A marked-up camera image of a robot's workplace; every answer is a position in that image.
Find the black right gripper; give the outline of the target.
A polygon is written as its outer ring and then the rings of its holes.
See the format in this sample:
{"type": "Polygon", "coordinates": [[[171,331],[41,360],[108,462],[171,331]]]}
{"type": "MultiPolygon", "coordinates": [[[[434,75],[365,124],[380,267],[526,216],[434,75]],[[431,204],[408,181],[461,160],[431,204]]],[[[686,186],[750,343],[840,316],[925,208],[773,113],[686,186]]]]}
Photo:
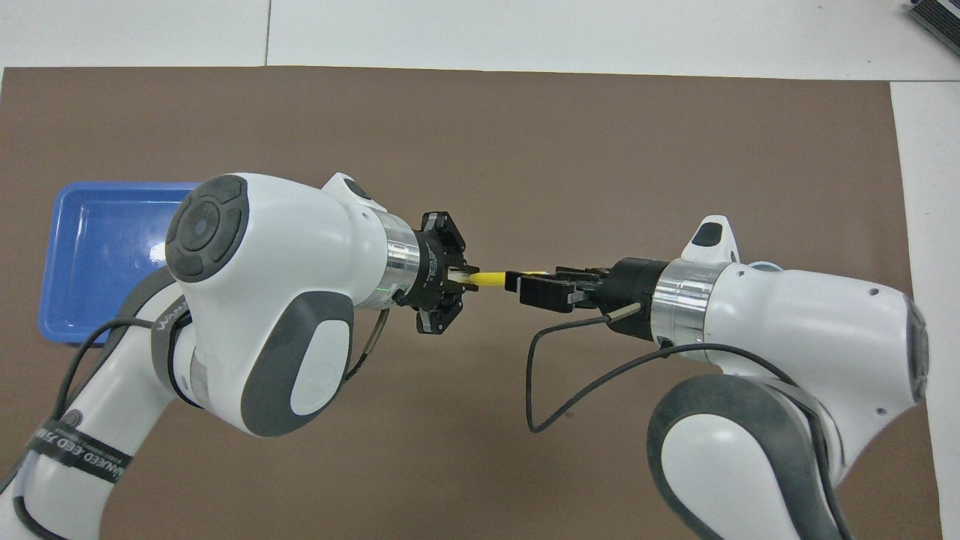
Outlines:
{"type": "Polygon", "coordinates": [[[651,329],[653,294],[668,261],[626,257],[610,268],[557,266],[552,274],[507,271],[504,290],[518,294],[519,303],[549,311],[573,311],[586,301],[581,286],[598,286],[587,294],[603,314],[638,303],[641,310],[610,322],[617,334],[655,342],[651,329]]]}

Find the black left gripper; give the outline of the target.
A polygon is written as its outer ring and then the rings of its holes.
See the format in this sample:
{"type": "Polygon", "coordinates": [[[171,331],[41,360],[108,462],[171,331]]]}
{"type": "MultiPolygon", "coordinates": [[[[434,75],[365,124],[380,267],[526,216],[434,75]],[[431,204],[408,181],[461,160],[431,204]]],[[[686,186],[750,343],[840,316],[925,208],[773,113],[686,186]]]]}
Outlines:
{"type": "Polygon", "coordinates": [[[421,230],[414,235],[419,249],[418,273],[405,293],[398,292],[397,304],[415,308],[419,334],[441,335],[463,310],[463,294],[478,291],[475,284],[449,279],[447,270],[472,274],[479,269],[467,263],[466,242],[448,212],[424,213],[421,230]]]}

